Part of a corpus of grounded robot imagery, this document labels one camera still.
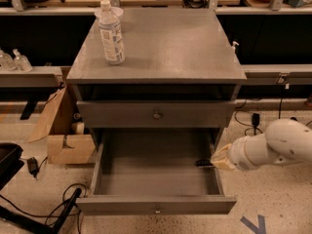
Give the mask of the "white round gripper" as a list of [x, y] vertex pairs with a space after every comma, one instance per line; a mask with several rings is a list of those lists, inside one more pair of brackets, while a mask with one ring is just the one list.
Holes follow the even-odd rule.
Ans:
[[245, 153], [245, 144], [248, 140], [247, 136], [236, 139], [233, 143], [228, 143], [215, 152], [215, 155], [227, 155], [228, 158], [211, 159], [211, 163], [220, 170], [233, 172], [236, 169], [241, 171], [249, 171], [253, 164], [247, 158]]

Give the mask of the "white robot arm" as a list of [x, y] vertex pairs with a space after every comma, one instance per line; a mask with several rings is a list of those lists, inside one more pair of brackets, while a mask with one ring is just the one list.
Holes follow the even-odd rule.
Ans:
[[293, 119], [275, 120], [263, 134], [243, 136], [223, 146], [210, 162], [218, 169], [244, 172], [264, 165], [312, 163], [312, 130]]

